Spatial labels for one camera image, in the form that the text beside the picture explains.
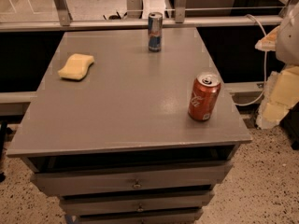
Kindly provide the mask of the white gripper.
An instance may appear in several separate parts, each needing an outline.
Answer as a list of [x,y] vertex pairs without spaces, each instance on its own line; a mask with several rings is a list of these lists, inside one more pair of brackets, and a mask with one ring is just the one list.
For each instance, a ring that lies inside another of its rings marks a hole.
[[256,124],[260,129],[272,129],[299,102],[299,66],[296,66],[299,65],[299,4],[290,10],[279,27],[260,39],[255,48],[276,51],[278,60],[292,64],[279,73],[272,72],[266,81]]

